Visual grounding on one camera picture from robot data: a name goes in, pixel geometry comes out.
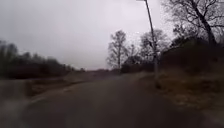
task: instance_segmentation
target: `gray sky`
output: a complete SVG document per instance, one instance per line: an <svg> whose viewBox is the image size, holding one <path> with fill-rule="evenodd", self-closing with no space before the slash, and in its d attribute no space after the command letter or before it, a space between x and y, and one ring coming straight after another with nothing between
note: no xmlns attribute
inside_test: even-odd
<svg viewBox="0 0 224 128"><path fill-rule="evenodd" d="M160 0L148 0L155 28L172 35ZM0 38L21 52L52 56L86 69L105 68L110 35L122 29L130 43L149 30L136 0L0 0Z"/></svg>

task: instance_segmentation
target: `road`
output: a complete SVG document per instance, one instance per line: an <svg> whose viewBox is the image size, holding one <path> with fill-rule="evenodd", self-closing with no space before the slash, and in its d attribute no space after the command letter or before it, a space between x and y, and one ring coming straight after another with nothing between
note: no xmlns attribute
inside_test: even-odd
<svg viewBox="0 0 224 128"><path fill-rule="evenodd" d="M15 128L221 128L178 109L124 75L36 97L5 126Z"/></svg>

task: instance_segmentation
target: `dry grass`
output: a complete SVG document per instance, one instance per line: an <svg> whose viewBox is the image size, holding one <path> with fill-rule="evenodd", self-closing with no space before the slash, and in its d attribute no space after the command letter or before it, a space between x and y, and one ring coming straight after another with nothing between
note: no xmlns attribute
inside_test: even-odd
<svg viewBox="0 0 224 128"><path fill-rule="evenodd" d="M176 105L194 109L206 109L212 105L214 99L222 91L223 76L221 74L190 76L179 69L170 69L160 73L161 90L156 92L162 94ZM149 81L150 79L152 79L151 74L141 81L144 81L142 83L152 83L152 81Z"/></svg>

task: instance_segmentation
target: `utility pole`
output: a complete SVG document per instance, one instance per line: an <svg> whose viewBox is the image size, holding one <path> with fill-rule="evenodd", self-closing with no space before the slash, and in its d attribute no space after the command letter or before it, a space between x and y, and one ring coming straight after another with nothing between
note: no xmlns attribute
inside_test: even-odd
<svg viewBox="0 0 224 128"><path fill-rule="evenodd" d="M159 76L158 76L158 54L157 54L157 44L155 41L155 34L154 34L154 29L152 26L152 18L151 14L149 11L149 4L147 0L138 0L138 1L145 1L147 12L148 12L148 17L149 17L149 23L150 23L150 28L151 28L151 34L152 34L152 42L153 42L153 62L154 62L154 79L155 79L155 86L156 88L160 88L159 85Z"/></svg>

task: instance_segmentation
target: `dirt path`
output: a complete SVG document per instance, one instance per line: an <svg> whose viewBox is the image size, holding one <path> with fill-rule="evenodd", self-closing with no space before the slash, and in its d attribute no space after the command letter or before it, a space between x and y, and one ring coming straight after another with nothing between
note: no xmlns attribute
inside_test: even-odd
<svg viewBox="0 0 224 128"><path fill-rule="evenodd" d="M221 128L142 90L136 83L139 75L78 84L37 97L16 128Z"/></svg>

